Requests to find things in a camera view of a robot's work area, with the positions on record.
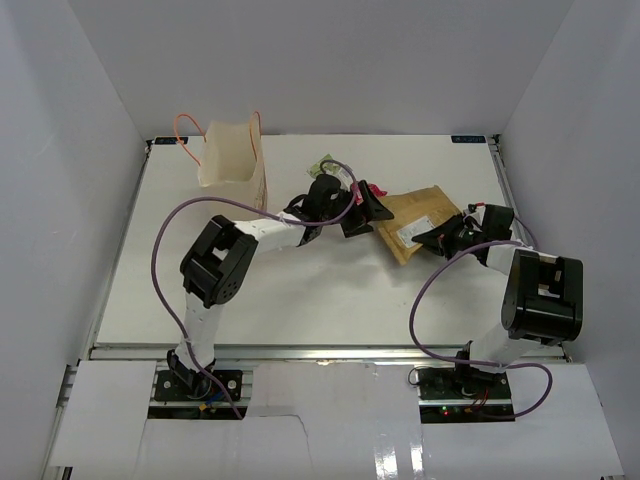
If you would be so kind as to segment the large brown kraft snack bag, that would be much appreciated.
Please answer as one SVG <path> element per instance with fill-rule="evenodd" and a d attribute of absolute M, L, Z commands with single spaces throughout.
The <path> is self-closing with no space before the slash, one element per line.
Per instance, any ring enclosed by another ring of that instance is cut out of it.
<path fill-rule="evenodd" d="M 406 265 L 421 248 L 419 243 L 413 241 L 414 236 L 430 232 L 461 213 L 437 185 L 383 196 L 379 200 L 394 218 L 378 222 L 376 229 L 400 265 Z"/>

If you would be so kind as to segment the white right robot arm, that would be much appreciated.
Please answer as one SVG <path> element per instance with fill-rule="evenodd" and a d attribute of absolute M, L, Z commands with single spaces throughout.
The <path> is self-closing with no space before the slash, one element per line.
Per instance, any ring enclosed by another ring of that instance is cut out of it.
<path fill-rule="evenodd" d="M 498 383 L 524 354 L 574 341 L 582 329 L 583 262 L 541 253 L 513 239 L 516 220 L 509 207 L 476 203 L 411 237 L 448 265 L 472 255 L 507 277 L 499 322 L 456 354 L 451 384 L 466 399 Z"/>

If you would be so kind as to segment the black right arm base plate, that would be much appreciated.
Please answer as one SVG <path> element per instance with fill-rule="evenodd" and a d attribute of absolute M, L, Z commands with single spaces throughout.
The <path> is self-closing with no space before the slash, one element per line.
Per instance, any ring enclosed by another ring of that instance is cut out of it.
<path fill-rule="evenodd" d="M 461 368 L 414 367 L 408 383 L 417 391 L 422 424 L 512 422 L 512 393 L 505 374 L 467 375 Z"/>

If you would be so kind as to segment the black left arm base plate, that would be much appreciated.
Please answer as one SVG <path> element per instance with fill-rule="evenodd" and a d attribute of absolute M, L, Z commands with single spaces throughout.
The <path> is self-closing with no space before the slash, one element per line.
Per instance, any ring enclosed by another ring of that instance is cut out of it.
<path fill-rule="evenodd" d="M 241 370 L 215 370 L 213 375 L 225 387 L 234 403 L 241 400 Z M 218 404 L 228 407 L 227 398 L 216 382 L 205 378 L 195 391 L 191 392 L 170 370 L 158 372 L 152 398 L 160 403 L 197 402 L 203 407 L 216 407 Z"/>

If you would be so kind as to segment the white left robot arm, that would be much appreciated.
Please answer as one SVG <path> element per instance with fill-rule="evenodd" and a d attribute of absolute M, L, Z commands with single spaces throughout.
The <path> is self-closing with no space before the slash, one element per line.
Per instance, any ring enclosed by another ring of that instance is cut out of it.
<path fill-rule="evenodd" d="M 183 318 L 174 318 L 182 338 L 167 361 L 180 391 L 191 399 L 219 391 L 212 373 L 216 332 L 224 305 L 239 292 L 255 256 L 304 246 L 326 225 L 338 224 L 350 238 L 371 232 L 374 222 L 393 218 L 366 181 L 347 188 L 330 174 L 317 176 L 306 193 L 273 218 L 212 217 L 179 267 L 186 307 Z"/>

